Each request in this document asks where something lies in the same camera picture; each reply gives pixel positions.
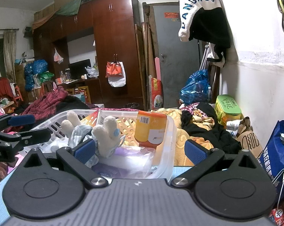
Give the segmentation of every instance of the orange bottle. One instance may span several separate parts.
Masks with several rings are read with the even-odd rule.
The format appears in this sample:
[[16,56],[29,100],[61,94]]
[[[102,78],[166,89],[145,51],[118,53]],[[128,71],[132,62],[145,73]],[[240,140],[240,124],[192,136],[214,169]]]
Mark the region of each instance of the orange bottle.
[[139,111],[134,136],[139,146],[156,149],[163,142],[166,124],[165,114]]

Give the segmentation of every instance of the black monitor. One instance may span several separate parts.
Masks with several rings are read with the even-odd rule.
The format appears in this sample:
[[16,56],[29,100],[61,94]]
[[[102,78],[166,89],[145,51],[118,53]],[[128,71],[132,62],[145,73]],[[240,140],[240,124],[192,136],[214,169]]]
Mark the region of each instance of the black monitor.
[[80,79],[82,75],[87,74],[85,67],[91,67],[90,59],[85,59],[82,61],[78,61],[75,63],[69,64],[71,78],[72,79]]

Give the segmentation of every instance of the blue table surface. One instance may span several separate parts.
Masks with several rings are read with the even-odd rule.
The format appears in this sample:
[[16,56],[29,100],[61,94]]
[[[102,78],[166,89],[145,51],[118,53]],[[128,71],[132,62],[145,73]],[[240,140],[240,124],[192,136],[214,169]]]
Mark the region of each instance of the blue table surface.
[[[179,176],[180,174],[184,173],[185,171],[189,170],[190,168],[191,167],[174,167],[171,179],[174,179],[175,177]],[[9,218],[9,214],[8,214],[6,207],[5,207],[3,200],[2,200],[2,191],[3,191],[5,184],[7,183],[7,181],[9,180],[9,178],[11,177],[12,174],[13,174],[13,172],[11,172],[0,183],[0,225],[2,223],[4,223]]]

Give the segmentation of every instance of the white plush toy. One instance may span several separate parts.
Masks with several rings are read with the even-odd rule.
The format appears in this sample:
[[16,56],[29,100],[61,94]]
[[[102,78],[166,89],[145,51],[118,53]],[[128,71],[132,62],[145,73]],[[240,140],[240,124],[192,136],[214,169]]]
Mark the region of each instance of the white plush toy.
[[67,138],[70,138],[74,128],[79,126],[80,124],[81,123],[77,114],[74,111],[69,111],[67,113],[67,120],[64,120],[61,123],[61,129],[66,134]]
[[120,147],[124,142],[123,139],[123,142],[120,143],[120,129],[117,128],[117,121],[113,116],[106,117],[103,125],[96,125],[93,128],[93,134],[98,140],[99,155],[104,158],[109,158],[114,154],[116,148]]

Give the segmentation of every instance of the curtain rod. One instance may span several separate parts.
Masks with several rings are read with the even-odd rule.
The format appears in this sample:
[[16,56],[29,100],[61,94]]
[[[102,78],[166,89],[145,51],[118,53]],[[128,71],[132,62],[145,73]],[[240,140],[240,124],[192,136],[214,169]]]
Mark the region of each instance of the curtain rod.
[[5,31],[5,30],[15,30],[15,31],[18,31],[19,28],[18,29],[0,29],[0,31]]

